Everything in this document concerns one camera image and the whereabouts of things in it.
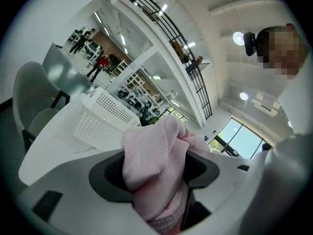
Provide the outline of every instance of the white table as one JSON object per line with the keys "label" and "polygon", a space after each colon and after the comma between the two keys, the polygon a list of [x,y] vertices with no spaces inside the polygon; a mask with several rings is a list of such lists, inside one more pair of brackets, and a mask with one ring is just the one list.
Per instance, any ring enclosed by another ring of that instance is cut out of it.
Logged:
{"label": "white table", "polygon": [[85,96],[80,94],[62,108],[31,145],[19,170],[19,178],[26,185],[31,185],[60,164],[111,150],[110,147],[96,149],[70,133]]}

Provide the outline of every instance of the pink towel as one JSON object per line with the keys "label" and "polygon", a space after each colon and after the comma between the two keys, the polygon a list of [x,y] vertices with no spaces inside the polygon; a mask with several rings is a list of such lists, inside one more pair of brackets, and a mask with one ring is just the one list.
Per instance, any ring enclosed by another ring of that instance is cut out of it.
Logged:
{"label": "pink towel", "polygon": [[188,194],[182,179],[189,147],[210,151],[203,137],[190,133],[176,116],[124,133],[123,178],[134,194],[134,208],[161,234],[180,225]]}

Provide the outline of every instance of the floor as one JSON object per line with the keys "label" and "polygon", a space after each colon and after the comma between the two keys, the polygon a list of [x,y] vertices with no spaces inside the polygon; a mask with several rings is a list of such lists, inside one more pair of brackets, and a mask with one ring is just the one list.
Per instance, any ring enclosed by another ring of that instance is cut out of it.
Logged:
{"label": "floor", "polygon": [[[94,90],[95,85],[105,88],[110,82],[110,76],[105,72],[100,72],[94,85],[92,85],[89,81],[91,78],[87,79],[84,76],[90,70],[85,66],[88,60],[82,53],[78,54],[77,57],[69,56],[69,48],[70,45],[66,44],[64,49],[59,49],[55,45],[49,49],[43,62],[49,79],[71,97],[80,93],[88,93]],[[60,100],[57,108],[61,109],[64,102],[64,100]],[[23,116],[21,116],[25,126],[28,127],[34,116],[42,109],[50,107],[51,103],[52,99],[45,97],[32,101],[31,107],[26,106]],[[0,132],[1,175],[4,177],[8,191],[14,198],[27,186],[18,177],[18,171],[25,156],[25,149],[15,125],[12,107],[0,113]]]}

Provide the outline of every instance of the white chair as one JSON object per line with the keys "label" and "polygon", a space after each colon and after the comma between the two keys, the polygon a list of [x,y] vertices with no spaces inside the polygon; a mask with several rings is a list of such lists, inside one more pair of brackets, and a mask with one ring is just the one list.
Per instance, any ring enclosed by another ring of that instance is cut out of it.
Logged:
{"label": "white chair", "polygon": [[[54,99],[51,107],[40,111],[26,129],[21,120],[21,112],[32,99],[43,96]],[[29,62],[19,69],[13,89],[13,114],[18,132],[24,139],[26,152],[45,125],[58,113],[54,107],[61,96],[66,98],[68,104],[70,96],[49,81],[41,64]]]}

